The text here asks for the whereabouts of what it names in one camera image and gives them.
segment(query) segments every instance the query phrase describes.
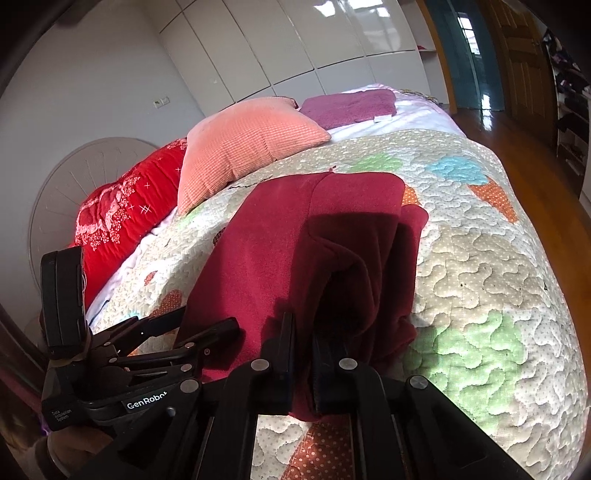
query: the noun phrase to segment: wooden floor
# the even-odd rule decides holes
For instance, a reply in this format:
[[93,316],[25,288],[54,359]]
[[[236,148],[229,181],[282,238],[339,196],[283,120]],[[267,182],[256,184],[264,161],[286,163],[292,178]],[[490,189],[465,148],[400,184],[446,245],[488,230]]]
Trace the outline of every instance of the wooden floor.
[[[460,110],[454,120],[470,138],[501,159],[511,186],[532,223],[573,317],[591,377],[591,219],[571,191],[552,151],[506,114]],[[587,428],[586,450],[591,448]]]

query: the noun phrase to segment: dark red garment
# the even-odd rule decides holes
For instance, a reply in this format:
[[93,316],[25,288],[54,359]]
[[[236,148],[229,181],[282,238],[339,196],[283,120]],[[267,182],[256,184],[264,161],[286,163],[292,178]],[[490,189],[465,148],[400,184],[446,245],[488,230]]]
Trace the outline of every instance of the dark red garment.
[[389,173],[296,175],[258,185],[207,260],[178,333],[181,342],[237,318],[242,344],[219,352],[204,375],[223,378],[257,358],[286,311],[296,319],[295,417],[316,419],[307,386],[313,328],[342,336],[357,360],[388,366],[415,337],[407,317],[428,218],[417,205],[401,206],[403,194],[404,182]]

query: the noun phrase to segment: electrical outlet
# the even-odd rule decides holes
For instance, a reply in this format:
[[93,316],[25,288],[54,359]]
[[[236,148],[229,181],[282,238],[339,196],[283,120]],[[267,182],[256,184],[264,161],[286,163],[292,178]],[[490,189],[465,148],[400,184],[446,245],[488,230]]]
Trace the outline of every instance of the electrical outlet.
[[170,100],[168,97],[159,98],[158,100],[154,100],[154,106],[156,108],[160,108],[161,106],[168,105]]

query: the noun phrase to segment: quilted bedspread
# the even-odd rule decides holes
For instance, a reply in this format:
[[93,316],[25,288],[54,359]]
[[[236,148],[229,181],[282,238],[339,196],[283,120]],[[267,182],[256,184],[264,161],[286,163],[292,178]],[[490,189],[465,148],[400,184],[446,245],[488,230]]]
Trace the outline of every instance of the quilted bedspread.
[[[184,304],[217,236],[255,185],[326,170],[395,173],[407,185],[404,202],[429,213],[411,319],[418,336],[391,375],[425,375],[536,480],[567,478],[589,413],[573,322],[501,162],[457,135],[414,129],[357,138],[258,170],[172,221],[93,329]],[[293,478],[309,427],[261,417],[252,478]]]

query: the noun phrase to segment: green patch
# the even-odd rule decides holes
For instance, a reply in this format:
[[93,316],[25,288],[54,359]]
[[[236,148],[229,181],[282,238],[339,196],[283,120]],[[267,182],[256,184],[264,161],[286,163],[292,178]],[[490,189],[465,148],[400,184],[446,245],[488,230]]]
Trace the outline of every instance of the green patch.
[[376,153],[368,155],[353,165],[347,173],[359,173],[362,171],[386,171],[395,172],[402,166],[402,160],[388,153]]
[[191,221],[197,216],[199,215],[199,212],[201,212],[201,210],[203,210],[203,207],[205,206],[204,203],[200,203],[199,205],[197,205],[193,210],[191,210],[187,215],[185,215],[180,221],[179,224],[182,227],[187,226],[188,224],[191,223]]
[[406,376],[423,375],[487,434],[515,395],[526,360],[521,332],[508,314],[491,310],[483,323],[464,331],[426,327],[402,360]]

